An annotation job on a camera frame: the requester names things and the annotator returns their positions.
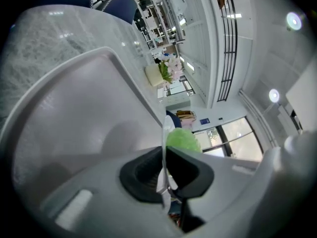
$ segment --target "black railing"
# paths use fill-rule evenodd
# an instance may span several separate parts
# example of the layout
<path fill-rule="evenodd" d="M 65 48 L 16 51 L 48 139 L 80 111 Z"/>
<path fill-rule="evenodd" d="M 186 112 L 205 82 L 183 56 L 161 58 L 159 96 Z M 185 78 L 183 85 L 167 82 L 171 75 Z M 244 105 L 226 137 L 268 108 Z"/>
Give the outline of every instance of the black railing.
<path fill-rule="evenodd" d="M 233 0 L 217 0 L 224 28 L 224 63 L 218 101 L 226 101 L 237 58 L 238 27 Z"/>

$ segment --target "round light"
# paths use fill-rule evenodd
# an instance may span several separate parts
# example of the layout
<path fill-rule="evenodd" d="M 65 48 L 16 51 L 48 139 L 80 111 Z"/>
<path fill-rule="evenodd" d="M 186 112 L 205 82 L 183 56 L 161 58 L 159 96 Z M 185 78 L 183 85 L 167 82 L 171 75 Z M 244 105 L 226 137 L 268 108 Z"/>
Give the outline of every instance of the round light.
<path fill-rule="evenodd" d="M 289 27 L 293 30 L 299 30 L 302 28 L 302 21 L 296 13 L 288 13 L 286 16 L 286 21 Z"/>
<path fill-rule="evenodd" d="M 269 99 L 270 99 L 273 103 L 276 103 L 276 102 L 278 102 L 278 100 L 279 100 L 279 93 L 278 93 L 278 91 L 277 91 L 276 89 L 270 90 L 268 96 L 269 96 Z"/>

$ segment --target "flower vase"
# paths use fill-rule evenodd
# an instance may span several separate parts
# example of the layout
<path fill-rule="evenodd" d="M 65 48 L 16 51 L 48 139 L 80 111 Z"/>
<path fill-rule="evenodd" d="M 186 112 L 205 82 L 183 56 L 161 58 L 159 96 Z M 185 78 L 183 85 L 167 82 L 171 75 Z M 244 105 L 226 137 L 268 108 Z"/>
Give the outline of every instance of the flower vase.
<path fill-rule="evenodd" d="M 145 67 L 145 74 L 152 86 L 160 85 L 164 82 L 158 64 L 150 64 Z"/>

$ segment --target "table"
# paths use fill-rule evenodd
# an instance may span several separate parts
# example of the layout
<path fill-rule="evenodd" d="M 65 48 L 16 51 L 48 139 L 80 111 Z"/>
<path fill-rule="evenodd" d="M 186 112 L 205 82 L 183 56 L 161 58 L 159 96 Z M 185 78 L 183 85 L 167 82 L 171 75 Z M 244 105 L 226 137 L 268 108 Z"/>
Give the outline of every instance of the table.
<path fill-rule="evenodd" d="M 110 47 L 162 123 L 165 107 L 144 68 L 154 63 L 137 30 L 112 15 L 71 5 L 47 5 L 22 13 L 11 29 L 0 62 L 0 129 L 14 105 L 46 73 L 67 60 Z"/>

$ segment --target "green sponge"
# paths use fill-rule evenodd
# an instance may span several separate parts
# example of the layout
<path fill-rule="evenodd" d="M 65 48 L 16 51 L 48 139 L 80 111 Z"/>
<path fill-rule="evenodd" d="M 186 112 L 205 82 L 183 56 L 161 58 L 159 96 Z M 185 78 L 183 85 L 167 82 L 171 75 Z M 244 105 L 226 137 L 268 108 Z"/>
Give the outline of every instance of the green sponge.
<path fill-rule="evenodd" d="M 166 146 L 180 147 L 195 152 L 202 152 L 200 144 L 188 129 L 176 128 L 167 136 Z"/>

